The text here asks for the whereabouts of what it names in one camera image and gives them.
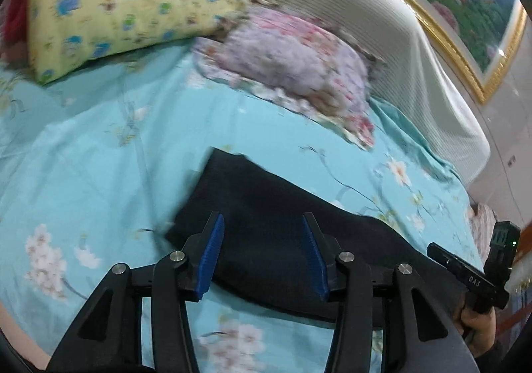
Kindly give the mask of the person's right hand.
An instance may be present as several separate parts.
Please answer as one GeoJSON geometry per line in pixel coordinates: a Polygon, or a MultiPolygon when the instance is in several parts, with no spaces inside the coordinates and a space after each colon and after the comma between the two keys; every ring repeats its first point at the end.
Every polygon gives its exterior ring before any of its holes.
{"type": "Polygon", "coordinates": [[[496,313],[494,308],[488,313],[477,313],[464,305],[455,314],[454,324],[460,335],[468,331],[467,346],[474,358],[488,352],[496,340],[496,313]]]}

